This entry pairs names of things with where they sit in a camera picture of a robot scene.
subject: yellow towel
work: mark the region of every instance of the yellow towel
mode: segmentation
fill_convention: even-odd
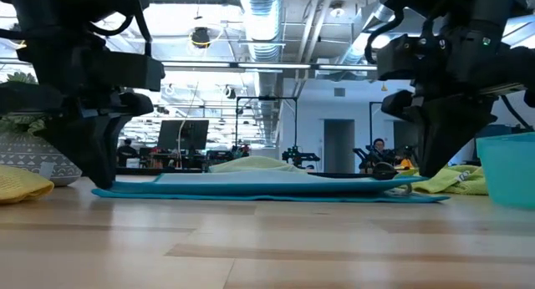
[[[213,165],[209,171],[212,173],[238,172],[251,170],[277,170],[295,173],[307,173],[305,169],[299,169],[281,160],[275,160],[265,156],[248,156],[237,160]]]
[[[418,170],[403,171],[400,174],[419,175]],[[471,165],[446,167],[432,179],[414,183],[412,187],[431,194],[488,195],[483,169]]]
[[[38,200],[52,192],[54,183],[41,175],[0,165],[0,204]]]

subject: robot arm mount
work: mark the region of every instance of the robot arm mount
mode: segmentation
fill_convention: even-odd
[[[115,180],[120,130],[134,116],[152,112],[150,99],[124,87],[159,91],[163,65],[150,56],[143,19],[149,0],[2,0],[11,3],[20,32],[0,29],[0,37],[23,39],[18,58],[31,63],[39,84],[2,84],[0,115],[41,113],[49,119],[37,135],[75,163],[98,187]],[[117,31],[93,23],[112,13],[125,15]],[[95,33],[113,35],[133,19],[145,38],[145,54],[111,52]]]
[[[377,63],[379,80],[409,79],[415,92],[385,98],[382,110],[419,128],[420,173],[432,177],[487,124],[497,97],[527,89],[535,105],[535,78],[527,70],[535,54],[502,43],[509,18],[532,14],[525,0],[380,0],[395,19],[369,37],[366,58]],[[378,51],[371,43],[399,26],[403,11],[425,18],[419,37],[402,35]],[[445,17],[438,35],[433,22]]]

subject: teal bin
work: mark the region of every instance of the teal bin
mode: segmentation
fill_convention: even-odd
[[[492,201],[535,209],[535,133],[481,138],[476,143]]]

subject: teal towel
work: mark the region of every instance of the teal towel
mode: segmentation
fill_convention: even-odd
[[[93,190],[101,197],[186,200],[283,200],[310,202],[435,202],[447,197],[403,195],[388,191],[424,180],[329,179],[284,171],[221,174],[164,174],[151,182],[116,182],[111,190]]]

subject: wood grain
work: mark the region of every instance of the wood grain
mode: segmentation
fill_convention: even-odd
[[[93,188],[82,179],[0,206],[2,288],[535,287],[535,212],[484,196],[217,202],[100,199]]]

